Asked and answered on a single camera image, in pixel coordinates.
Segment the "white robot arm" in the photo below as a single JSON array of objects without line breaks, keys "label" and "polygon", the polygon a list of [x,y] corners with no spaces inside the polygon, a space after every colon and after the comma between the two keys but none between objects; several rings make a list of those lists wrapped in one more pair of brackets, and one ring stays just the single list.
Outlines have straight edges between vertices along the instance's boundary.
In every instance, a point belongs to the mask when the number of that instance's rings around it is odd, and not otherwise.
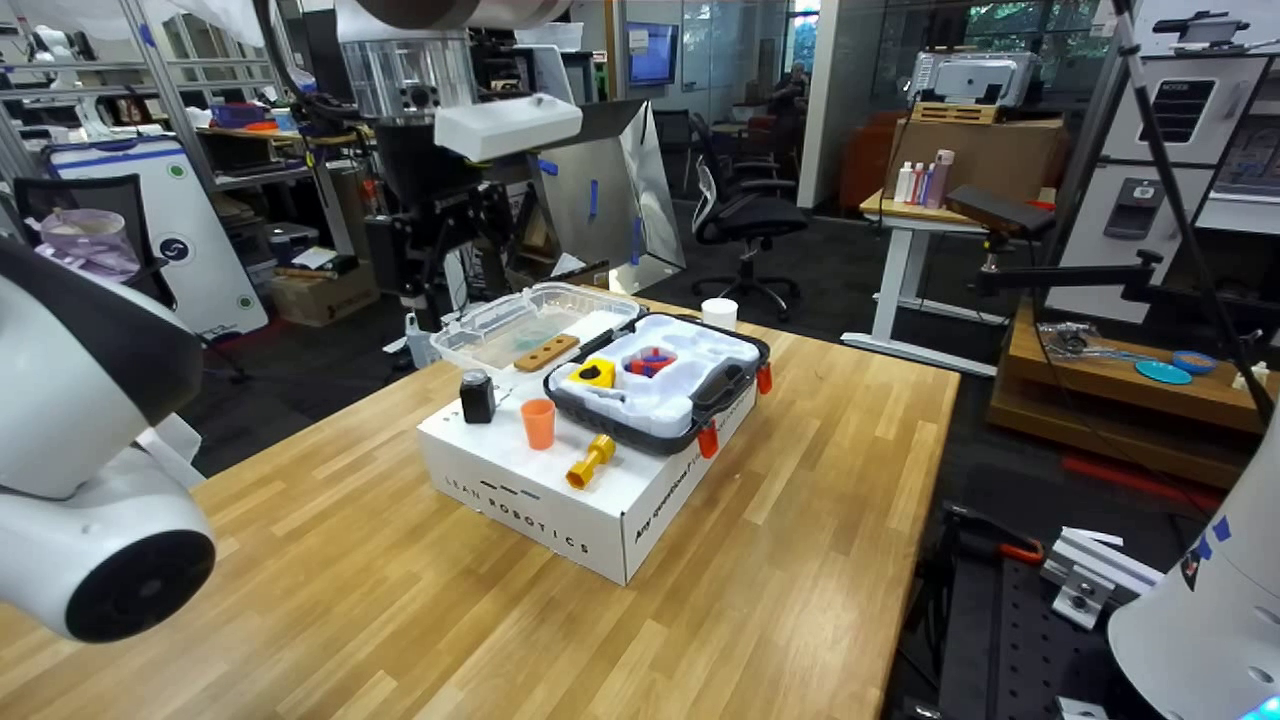
[{"label": "white robot arm", "polygon": [[112,643],[212,576],[192,500],[202,341],[151,298],[0,247],[0,599]]}]

